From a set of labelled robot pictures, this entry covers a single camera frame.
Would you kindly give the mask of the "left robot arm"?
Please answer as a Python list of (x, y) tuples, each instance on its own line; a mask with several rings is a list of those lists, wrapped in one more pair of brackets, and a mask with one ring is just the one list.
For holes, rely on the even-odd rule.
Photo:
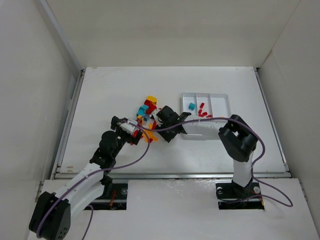
[(39, 239), (63, 240), (73, 218), (110, 191), (112, 179), (108, 174), (117, 169), (116, 157), (123, 146), (137, 145), (145, 133), (141, 121), (114, 116), (111, 129), (102, 134), (97, 150), (84, 169), (57, 191), (40, 194), (28, 229)]

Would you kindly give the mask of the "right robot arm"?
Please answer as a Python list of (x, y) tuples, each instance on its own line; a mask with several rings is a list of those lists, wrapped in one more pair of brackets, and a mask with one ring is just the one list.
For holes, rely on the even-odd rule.
[(258, 139), (240, 116), (233, 114), (230, 118), (203, 118), (190, 112), (177, 114), (168, 106), (151, 115), (156, 122), (155, 129), (166, 142), (178, 134), (220, 140), (233, 159), (232, 182), (242, 188), (252, 182), (251, 165)]

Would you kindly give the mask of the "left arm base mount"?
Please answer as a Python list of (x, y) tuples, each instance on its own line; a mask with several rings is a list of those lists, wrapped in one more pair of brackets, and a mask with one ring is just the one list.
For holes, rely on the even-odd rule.
[(127, 209), (128, 182), (114, 181), (106, 176), (101, 184), (104, 187), (102, 195), (98, 198), (98, 209), (107, 211), (122, 211)]

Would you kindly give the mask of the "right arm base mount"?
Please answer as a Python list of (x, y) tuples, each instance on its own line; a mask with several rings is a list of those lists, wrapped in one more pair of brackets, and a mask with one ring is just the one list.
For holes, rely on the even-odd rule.
[(264, 210), (261, 189), (257, 182), (242, 187), (231, 182), (217, 182), (216, 197), (220, 210)]

